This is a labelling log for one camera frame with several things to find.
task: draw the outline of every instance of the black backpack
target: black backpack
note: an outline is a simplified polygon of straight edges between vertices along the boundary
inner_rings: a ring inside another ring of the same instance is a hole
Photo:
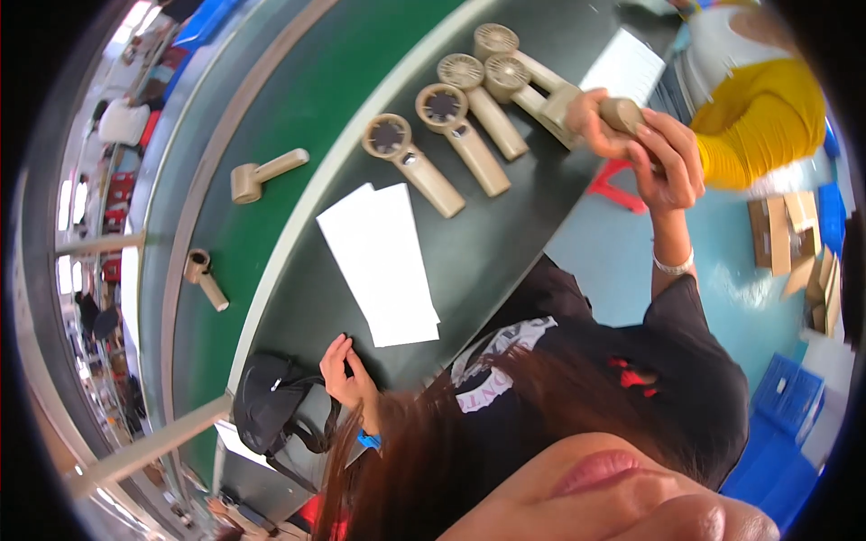
[[[292,360],[267,353],[247,357],[241,382],[237,385],[232,415],[243,444],[263,455],[277,472],[301,485],[310,493],[319,491],[312,482],[283,466],[274,457],[286,447],[288,438],[296,435],[311,452],[325,453],[331,447],[340,405],[331,398],[331,413],[325,433],[296,417],[295,412],[314,385],[325,386],[319,375],[310,375]]]

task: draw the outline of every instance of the hand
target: hand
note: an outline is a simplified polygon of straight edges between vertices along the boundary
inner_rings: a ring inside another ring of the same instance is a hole
[[[349,363],[354,376],[346,377],[344,360]],[[319,370],[325,378],[325,390],[339,403],[355,409],[363,402],[366,408],[375,408],[378,389],[367,374],[361,359],[352,349],[351,338],[340,334],[325,351],[325,356],[319,363]]]
[[[216,498],[207,498],[208,501],[208,511],[212,512],[215,515],[226,515],[229,514],[229,508]]]
[[[669,114],[643,109],[646,126],[627,145],[637,177],[637,193],[650,213],[688,209],[706,191],[695,132]],[[653,169],[649,150],[663,168]]]
[[[568,104],[565,125],[582,135],[592,151],[602,158],[629,159],[629,134],[614,130],[598,116],[598,107],[607,97],[607,88],[594,88],[580,94]]]

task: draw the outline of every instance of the wrist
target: wrist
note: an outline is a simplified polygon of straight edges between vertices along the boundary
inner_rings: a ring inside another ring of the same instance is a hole
[[[685,209],[653,210],[649,209],[649,219],[652,221],[653,229],[656,227],[668,228],[679,227],[686,224]]]
[[[378,435],[378,392],[373,396],[368,396],[361,402],[363,404],[360,419],[361,429],[367,435]]]

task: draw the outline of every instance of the metal pole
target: metal pole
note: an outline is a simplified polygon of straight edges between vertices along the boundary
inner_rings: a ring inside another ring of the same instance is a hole
[[[84,470],[82,475],[73,476],[68,482],[73,499],[89,495],[103,483],[128,477],[159,456],[204,432],[214,422],[229,413],[231,403],[231,395],[220,396],[153,434],[100,460]]]
[[[145,232],[133,233],[132,235],[103,235],[93,239],[68,242],[55,248],[55,256],[63,255],[85,255],[99,254],[102,252],[113,252],[127,246],[142,246],[145,243]]]

